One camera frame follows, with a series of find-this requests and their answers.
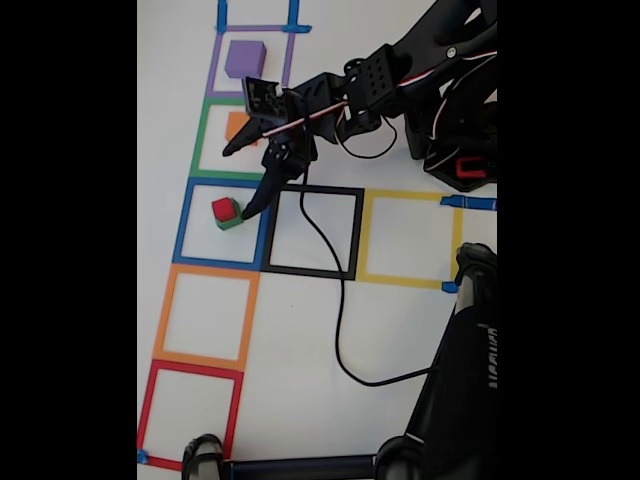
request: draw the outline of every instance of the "blue tape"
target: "blue tape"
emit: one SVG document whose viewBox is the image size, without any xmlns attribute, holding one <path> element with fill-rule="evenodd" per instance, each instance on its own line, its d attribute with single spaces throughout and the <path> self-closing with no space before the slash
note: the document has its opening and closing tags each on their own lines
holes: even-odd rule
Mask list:
<svg viewBox="0 0 640 480">
<path fill-rule="evenodd" d="M 442 291 L 446 293 L 458 293 L 456 282 L 442 282 Z"/>
<path fill-rule="evenodd" d="M 285 33 L 309 33 L 311 25 L 283 25 L 282 31 Z"/>
<path fill-rule="evenodd" d="M 469 208 L 471 210 L 491 210 L 498 211 L 497 198 L 466 197 L 464 195 L 451 195 L 442 197 L 440 205 L 448 205 L 457 208 Z"/>
<path fill-rule="evenodd" d="M 218 19 L 216 30 L 220 33 L 227 31 L 227 0 L 218 0 Z"/>
<path fill-rule="evenodd" d="M 300 0 L 289 0 L 289 17 L 287 18 L 287 23 L 289 25 L 297 25 L 299 13 Z"/>
<path fill-rule="evenodd" d="M 282 26 L 285 33 L 309 33 L 311 25 L 298 25 L 298 15 L 300 14 L 300 0 L 289 0 L 289 16 L 287 24 Z"/>
<path fill-rule="evenodd" d="M 145 452 L 141 448 L 138 449 L 138 463 L 141 463 L 143 465 L 146 465 L 147 463 L 149 463 L 149 457 L 147 456 L 147 452 Z"/>
</svg>

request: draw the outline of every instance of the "colored tape grid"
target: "colored tape grid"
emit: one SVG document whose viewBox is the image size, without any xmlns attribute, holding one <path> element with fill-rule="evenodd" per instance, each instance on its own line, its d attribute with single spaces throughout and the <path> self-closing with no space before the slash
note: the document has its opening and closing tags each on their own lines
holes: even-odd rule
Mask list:
<svg viewBox="0 0 640 480">
<path fill-rule="evenodd" d="M 309 33 L 311 25 L 298 25 L 298 14 L 300 12 L 300 0 L 289 0 L 289 13 L 286 25 L 228 25 L 228 4 L 227 0 L 218 0 L 218 18 L 216 20 L 216 30 L 225 32 L 287 32 L 287 33 Z"/>
<path fill-rule="evenodd" d="M 230 261 L 224 259 L 204 258 L 184 256 L 182 254 L 183 246 L 185 243 L 185 234 L 187 230 L 187 224 L 189 221 L 191 202 L 193 198 L 194 189 L 197 186 L 213 186 L 213 187 L 235 187 L 235 188 L 258 188 L 258 183 L 251 180 L 233 180 L 224 178 L 189 178 L 187 182 L 187 191 L 185 192 L 185 199 L 182 205 L 182 214 L 180 216 L 180 225 L 178 226 L 178 235 L 176 239 L 175 249 L 173 251 L 173 263 L 182 263 L 186 265 L 201 265 L 205 267 L 218 267 L 218 268 L 231 268 L 240 270 L 252 270 L 259 271 L 262 264 L 262 254 L 264 250 L 264 241 L 267 232 L 267 219 L 269 217 L 269 208 L 260 214 L 260 220 L 258 225 L 258 232 L 256 236 L 256 245 L 253 252 L 253 259 L 251 262 L 239 262 Z M 211 213 L 211 221 L 213 222 L 213 213 Z"/>
<path fill-rule="evenodd" d="M 238 406 L 240 404 L 240 394 L 242 392 L 243 374 L 241 372 L 234 372 L 232 370 L 224 370 L 221 368 L 188 365 L 183 363 L 167 362 L 164 360 L 153 360 L 151 362 L 151 370 L 149 372 L 149 380 L 147 382 L 147 389 L 144 395 L 142 414 L 140 415 L 140 425 L 138 426 L 138 433 L 136 437 L 136 447 L 138 449 L 144 449 L 144 440 L 147 433 L 147 426 L 149 424 L 149 415 L 151 413 L 153 396 L 159 370 L 170 370 L 173 372 L 204 375 L 208 377 L 223 378 L 233 381 L 231 405 L 229 407 L 227 427 L 222 444 L 224 458 L 229 459 L 231 457 L 231 450 L 233 448 L 233 437 L 235 435 L 236 422 L 238 419 Z M 182 469 L 182 463 L 175 460 L 155 457 L 152 455 L 149 455 L 147 458 L 147 465 L 151 465 L 153 467 L 166 468 L 169 470 L 176 470 L 178 472 Z"/>
<path fill-rule="evenodd" d="M 226 128 L 223 125 L 213 125 L 209 123 L 210 110 L 211 108 L 216 108 L 216 105 L 220 105 L 220 102 L 218 102 L 215 98 L 205 98 L 202 104 L 202 112 L 200 113 L 200 123 L 198 124 L 198 134 L 196 137 L 196 146 L 193 150 L 193 158 L 191 159 L 191 169 L 189 171 L 189 176 L 231 180 L 253 180 L 259 182 L 262 179 L 262 173 L 234 172 L 229 170 L 206 170 L 200 168 L 207 129 L 215 128 L 223 131 Z"/>
<path fill-rule="evenodd" d="M 171 316 L 176 282 L 180 274 L 187 275 L 203 275 L 211 277 L 219 277 L 222 279 L 240 279 L 249 282 L 248 295 L 244 308 L 244 317 L 242 324 L 242 333 L 240 336 L 240 344 L 238 347 L 237 357 L 235 359 L 217 358 L 212 356 L 194 355 L 184 352 L 175 352 L 165 349 L 165 339 L 169 320 Z M 249 350 L 249 341 L 251 339 L 251 327 L 253 325 L 253 316 L 255 312 L 256 296 L 258 293 L 258 283 L 260 274 L 258 272 L 249 272 L 243 270 L 224 270 L 220 268 L 196 267 L 193 265 L 173 264 L 169 272 L 169 280 L 160 314 L 160 324 L 153 348 L 153 357 L 159 360 L 168 360 L 173 362 L 189 363 L 192 365 L 202 365 L 205 367 L 218 367 L 227 370 L 235 370 L 244 372 L 247 363 L 247 353 Z"/>
<path fill-rule="evenodd" d="M 367 262 L 369 257 L 369 243 L 371 234 L 371 225 L 373 217 L 373 204 L 376 198 L 405 199 L 405 200 L 421 200 L 428 202 L 440 202 L 444 194 L 429 192 L 406 192 L 399 190 L 378 190 L 366 189 L 364 197 L 364 208 L 362 214 L 362 232 L 360 235 L 360 249 L 358 254 L 358 267 L 356 280 L 359 282 L 383 283 L 388 285 L 400 285 L 405 287 L 430 288 L 435 290 L 443 289 L 444 279 L 416 278 L 399 275 L 383 275 L 377 273 L 369 273 L 367 271 Z M 450 260 L 450 278 L 454 278 L 458 271 L 456 262 L 456 249 L 462 243 L 462 224 L 463 210 L 455 209 L 453 211 L 453 229 L 451 232 L 451 260 Z"/>
<path fill-rule="evenodd" d="M 285 185 L 282 192 L 300 192 L 301 185 Z M 324 195 L 352 195 L 355 197 L 355 210 L 353 214 L 353 225 L 351 230 L 351 242 L 349 248 L 349 264 L 342 265 L 344 269 L 344 277 L 346 280 L 355 280 L 356 269 L 358 262 L 358 247 L 360 245 L 360 231 L 362 226 L 362 209 L 364 205 L 364 189 L 361 188 L 346 188 L 346 187 L 330 187 L 320 185 L 307 185 L 307 193 L 317 193 Z M 301 268 L 286 265 L 273 265 L 271 263 L 271 253 L 273 251 L 274 235 L 276 231 L 276 225 L 278 221 L 278 209 L 280 206 L 280 197 L 282 193 L 271 202 L 269 207 L 271 212 L 269 214 L 269 222 L 267 224 L 267 235 L 264 247 L 264 254 L 262 256 L 262 268 L 263 272 L 272 273 L 284 273 L 289 275 L 304 275 L 308 277 L 321 277 L 321 278 L 340 278 L 340 274 L 336 270 L 320 270 L 312 268 Z"/>
<path fill-rule="evenodd" d="M 273 31 L 266 25 L 256 25 L 255 27 L 245 26 L 240 30 L 230 30 L 228 27 L 227 31 L 242 31 L 242 32 L 270 32 Z M 207 79 L 207 88 L 205 90 L 206 98 L 213 98 L 215 104 L 218 105 L 244 105 L 244 94 L 241 91 L 233 92 L 227 90 L 216 90 L 215 81 L 216 81 L 216 72 L 218 70 L 218 63 L 220 62 L 221 50 L 222 50 L 222 37 L 224 33 L 218 32 L 216 35 L 216 40 L 213 45 L 213 58 L 211 60 L 211 67 L 209 69 L 209 77 Z M 283 87 L 289 86 L 289 78 L 291 76 L 291 61 L 293 59 L 293 46 L 295 43 L 295 33 L 287 34 L 287 46 L 284 56 L 284 65 L 282 67 L 282 80 L 281 84 Z"/>
</svg>

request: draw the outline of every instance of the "purple tape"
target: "purple tape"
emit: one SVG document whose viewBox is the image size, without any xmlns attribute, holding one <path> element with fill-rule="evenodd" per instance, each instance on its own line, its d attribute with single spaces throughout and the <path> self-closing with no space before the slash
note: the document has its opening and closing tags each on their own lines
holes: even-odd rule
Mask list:
<svg viewBox="0 0 640 480">
<path fill-rule="evenodd" d="M 227 25 L 227 32 L 281 32 L 282 25 Z"/>
<path fill-rule="evenodd" d="M 227 32 L 280 32 L 281 26 L 279 25 L 234 25 L 227 26 Z M 243 98 L 243 93 L 240 92 L 225 92 L 215 90 L 213 85 L 216 81 L 216 70 L 218 69 L 218 62 L 220 61 L 220 50 L 222 48 L 222 33 L 216 34 L 216 41 L 213 45 L 213 58 L 211 60 L 211 68 L 209 69 L 209 78 L 207 80 L 207 89 L 205 92 L 206 98 Z M 289 78 L 291 76 L 291 61 L 293 59 L 293 44 L 295 43 L 296 34 L 287 34 L 287 50 L 284 56 L 284 67 L 282 69 L 282 86 L 289 86 Z"/>
<path fill-rule="evenodd" d="M 287 52 L 284 54 L 284 68 L 282 69 L 282 86 L 289 86 L 289 77 L 291 76 L 291 61 L 293 60 L 293 44 L 296 41 L 296 34 L 290 33 L 287 39 Z"/>
</svg>

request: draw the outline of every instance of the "red and green block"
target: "red and green block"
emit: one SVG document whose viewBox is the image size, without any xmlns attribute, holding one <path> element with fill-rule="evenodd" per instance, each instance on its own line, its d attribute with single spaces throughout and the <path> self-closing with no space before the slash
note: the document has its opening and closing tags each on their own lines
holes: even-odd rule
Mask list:
<svg viewBox="0 0 640 480">
<path fill-rule="evenodd" d="M 244 221 L 242 220 L 242 209 L 233 198 L 224 197 L 211 202 L 211 207 L 213 208 L 216 225 L 220 230 L 227 230 L 240 225 Z"/>
</svg>

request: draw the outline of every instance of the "purple cube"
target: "purple cube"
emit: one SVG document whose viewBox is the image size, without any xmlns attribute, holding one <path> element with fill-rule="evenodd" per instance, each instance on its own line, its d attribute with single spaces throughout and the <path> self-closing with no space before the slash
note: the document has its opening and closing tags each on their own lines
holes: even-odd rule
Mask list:
<svg viewBox="0 0 640 480">
<path fill-rule="evenodd" d="M 231 78 L 260 78 L 266 53 L 267 49 L 263 42 L 231 40 L 224 69 Z"/>
</svg>

